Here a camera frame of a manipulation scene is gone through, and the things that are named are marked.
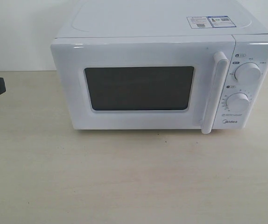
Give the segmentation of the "lower white timer knob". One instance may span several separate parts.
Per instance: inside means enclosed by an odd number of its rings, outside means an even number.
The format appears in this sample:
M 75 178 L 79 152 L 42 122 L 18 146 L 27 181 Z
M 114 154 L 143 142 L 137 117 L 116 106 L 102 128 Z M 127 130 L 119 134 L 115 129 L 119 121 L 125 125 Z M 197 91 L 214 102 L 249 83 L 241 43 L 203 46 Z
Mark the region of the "lower white timer knob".
M 243 112 L 250 105 L 248 96 L 244 93 L 235 93 L 226 100 L 226 106 L 230 111 Z

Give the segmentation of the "warning label sticker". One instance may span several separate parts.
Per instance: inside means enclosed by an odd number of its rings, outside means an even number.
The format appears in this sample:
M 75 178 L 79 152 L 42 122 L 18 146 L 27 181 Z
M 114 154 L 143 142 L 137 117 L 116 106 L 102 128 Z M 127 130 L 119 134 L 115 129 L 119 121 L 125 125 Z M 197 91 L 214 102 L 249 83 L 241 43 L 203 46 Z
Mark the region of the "warning label sticker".
M 228 16 L 187 17 L 191 28 L 234 28 L 236 25 Z

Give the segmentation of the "white microwave door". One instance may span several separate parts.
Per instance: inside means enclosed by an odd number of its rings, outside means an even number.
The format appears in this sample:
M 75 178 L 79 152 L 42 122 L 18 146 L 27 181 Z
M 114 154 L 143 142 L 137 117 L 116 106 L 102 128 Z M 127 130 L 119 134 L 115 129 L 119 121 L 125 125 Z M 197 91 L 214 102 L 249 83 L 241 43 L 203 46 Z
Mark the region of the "white microwave door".
M 231 35 L 56 38 L 51 51 L 76 130 L 210 133 Z

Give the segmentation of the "upper white control knob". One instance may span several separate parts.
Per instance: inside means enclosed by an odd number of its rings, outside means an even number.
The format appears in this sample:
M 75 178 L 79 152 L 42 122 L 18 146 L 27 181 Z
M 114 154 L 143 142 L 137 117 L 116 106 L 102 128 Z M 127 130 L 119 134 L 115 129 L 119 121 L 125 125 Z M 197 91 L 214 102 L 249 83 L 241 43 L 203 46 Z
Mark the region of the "upper white control knob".
M 245 63 L 236 69 L 234 76 L 240 84 L 251 84 L 260 79 L 261 70 L 255 63 Z

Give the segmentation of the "white Midea microwave body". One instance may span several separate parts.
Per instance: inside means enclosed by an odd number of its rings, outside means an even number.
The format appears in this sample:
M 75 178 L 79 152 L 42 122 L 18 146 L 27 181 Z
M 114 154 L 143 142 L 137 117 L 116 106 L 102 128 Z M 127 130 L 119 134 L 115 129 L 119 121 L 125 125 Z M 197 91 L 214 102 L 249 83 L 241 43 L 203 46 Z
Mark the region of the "white Midea microwave body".
M 187 17 L 228 16 L 234 28 L 191 28 Z M 213 129 L 243 128 L 268 71 L 268 29 L 235 0 L 82 0 L 56 38 L 182 37 L 231 35 L 235 48 L 228 67 Z M 235 79 L 236 69 L 255 63 L 261 77 L 251 84 Z M 226 100 L 244 93 L 243 112 L 230 111 Z

